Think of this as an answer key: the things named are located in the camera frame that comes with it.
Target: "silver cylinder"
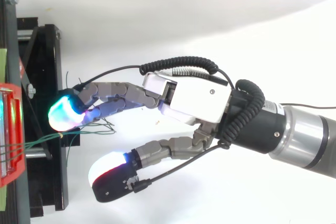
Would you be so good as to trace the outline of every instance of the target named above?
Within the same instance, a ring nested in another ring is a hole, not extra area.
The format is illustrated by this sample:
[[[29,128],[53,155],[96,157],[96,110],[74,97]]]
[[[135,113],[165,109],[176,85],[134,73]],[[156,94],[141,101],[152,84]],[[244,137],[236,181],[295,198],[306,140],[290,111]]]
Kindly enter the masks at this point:
[[[318,163],[309,170],[336,178],[336,121],[326,118],[328,126],[327,145]]]
[[[302,168],[315,159],[323,139],[321,117],[291,106],[284,107],[286,129],[270,157]]]
[[[26,150],[26,158],[41,158],[46,157],[46,153],[44,152],[42,147],[36,147]]]
[[[18,41],[27,41],[32,37],[33,30],[18,30],[17,39]]]

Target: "black bracket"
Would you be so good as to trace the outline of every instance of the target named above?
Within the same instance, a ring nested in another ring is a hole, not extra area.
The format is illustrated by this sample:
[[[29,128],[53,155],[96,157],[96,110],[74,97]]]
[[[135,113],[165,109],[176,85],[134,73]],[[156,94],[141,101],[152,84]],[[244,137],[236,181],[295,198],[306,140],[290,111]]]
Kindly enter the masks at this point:
[[[21,67],[25,69],[21,79],[25,93],[25,138],[26,142],[32,142],[55,133],[48,123],[48,111],[58,91],[62,90],[60,32],[55,25],[37,26],[37,18],[18,18],[17,25],[18,33],[25,31],[25,37],[18,39]],[[29,94],[29,84],[33,85],[36,93]],[[43,216],[43,206],[55,205],[56,211],[67,207],[65,147],[69,142],[67,135],[45,142],[41,147],[46,157],[27,159],[31,217]],[[77,135],[72,145],[79,144],[80,135]]]

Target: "red plastic clip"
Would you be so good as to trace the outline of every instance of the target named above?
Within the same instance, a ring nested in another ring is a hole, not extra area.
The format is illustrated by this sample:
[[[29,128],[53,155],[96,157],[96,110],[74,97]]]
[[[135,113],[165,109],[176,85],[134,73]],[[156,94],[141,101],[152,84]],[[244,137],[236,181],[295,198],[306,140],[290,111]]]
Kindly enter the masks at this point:
[[[0,187],[25,170],[21,87],[0,83]]]

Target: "led light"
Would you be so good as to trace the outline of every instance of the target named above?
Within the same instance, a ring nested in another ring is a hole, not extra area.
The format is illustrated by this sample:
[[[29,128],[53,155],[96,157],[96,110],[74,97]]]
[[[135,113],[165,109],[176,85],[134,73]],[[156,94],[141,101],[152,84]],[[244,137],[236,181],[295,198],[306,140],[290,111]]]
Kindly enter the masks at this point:
[[[95,180],[104,173],[125,163],[126,160],[124,155],[119,152],[111,152],[101,157],[90,168],[89,171],[90,186],[92,187],[93,182],[95,182]]]
[[[76,113],[70,104],[69,96],[64,96],[51,106],[48,117],[50,126],[56,131],[67,131],[80,125],[85,113]]]

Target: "coiled cord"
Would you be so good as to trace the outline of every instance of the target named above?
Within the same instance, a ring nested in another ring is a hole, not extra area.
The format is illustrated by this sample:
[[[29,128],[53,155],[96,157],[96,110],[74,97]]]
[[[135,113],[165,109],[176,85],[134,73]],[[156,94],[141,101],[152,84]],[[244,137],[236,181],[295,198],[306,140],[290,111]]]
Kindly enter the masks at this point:
[[[176,67],[199,67],[208,71],[209,74],[215,74],[218,71],[218,66],[211,60],[195,56],[182,56],[143,64],[140,66],[140,74],[144,76],[148,72]]]
[[[251,81],[239,80],[236,82],[236,89],[245,91],[252,96],[250,103],[244,108],[236,118],[229,123],[222,133],[218,144],[228,150],[231,143],[238,137],[242,128],[245,127],[263,108],[265,97],[261,89]]]

